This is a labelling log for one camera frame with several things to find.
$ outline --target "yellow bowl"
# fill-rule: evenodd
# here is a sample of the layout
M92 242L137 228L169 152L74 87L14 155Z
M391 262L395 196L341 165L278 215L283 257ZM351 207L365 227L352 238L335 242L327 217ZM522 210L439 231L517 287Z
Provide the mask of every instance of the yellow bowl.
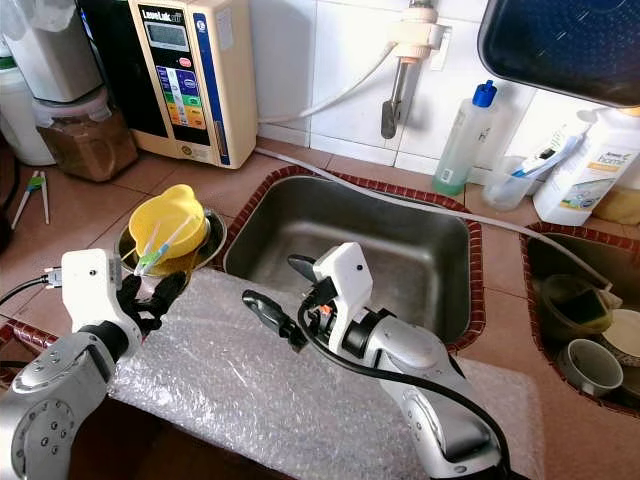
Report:
M158 232L151 251L158 250L189 216L193 219L178 234L158 264L198 248L207 233L204 209L188 185L174 185L162 195L144 202L129 219L129 232L136 241L137 254L142 256L144 253L156 225Z

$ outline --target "green liquid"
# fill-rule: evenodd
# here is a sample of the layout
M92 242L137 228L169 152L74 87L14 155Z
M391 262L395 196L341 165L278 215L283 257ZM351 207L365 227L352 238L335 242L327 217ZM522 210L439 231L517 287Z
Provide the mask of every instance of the green liquid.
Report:
M450 183L444 183L440 181L438 177L433 177L431 186L436 192L447 195L449 197L455 197L456 195L461 194L464 190L464 183L460 185L451 185Z

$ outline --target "second sink basin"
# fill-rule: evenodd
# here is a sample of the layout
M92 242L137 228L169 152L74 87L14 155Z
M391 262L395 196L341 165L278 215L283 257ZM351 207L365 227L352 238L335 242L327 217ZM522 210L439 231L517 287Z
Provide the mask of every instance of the second sink basin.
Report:
M386 307L445 343L467 330L466 224L319 178L293 176L271 186L231 244L224 269L274 289L303 292L309 282L287 257L318 258L343 242L358 242L364 250L374 285L370 307Z

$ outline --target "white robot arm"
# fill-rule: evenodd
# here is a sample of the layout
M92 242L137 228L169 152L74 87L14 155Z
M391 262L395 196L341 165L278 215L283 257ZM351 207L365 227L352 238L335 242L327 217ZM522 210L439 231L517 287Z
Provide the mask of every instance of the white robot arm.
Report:
M0 399L2 480L67 478L75 435L106 396L116 363L159 327L186 282L183 273L167 277L150 300L138 301L139 277L121 282L120 259L97 249L66 253L61 270L73 333L33 360Z
M366 308L373 281L357 243L332 248L317 261L293 255L289 263L314 284L298 326L257 292L244 292L245 304L296 350L309 341L339 365L379 378L432 479L523 478L510 471L504 435L440 339L384 309Z

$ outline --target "bubble wrap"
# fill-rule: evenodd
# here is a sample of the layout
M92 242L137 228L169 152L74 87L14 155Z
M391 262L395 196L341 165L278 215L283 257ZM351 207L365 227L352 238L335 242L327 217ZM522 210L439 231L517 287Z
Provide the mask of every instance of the bubble wrap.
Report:
M118 364L109 394L294 478L426 479L400 411L378 381L310 346L294 353L244 306L247 288L290 316L300 305L300 296L198 271L163 327ZM531 380L460 365L507 434L515 469L542 478L541 411Z

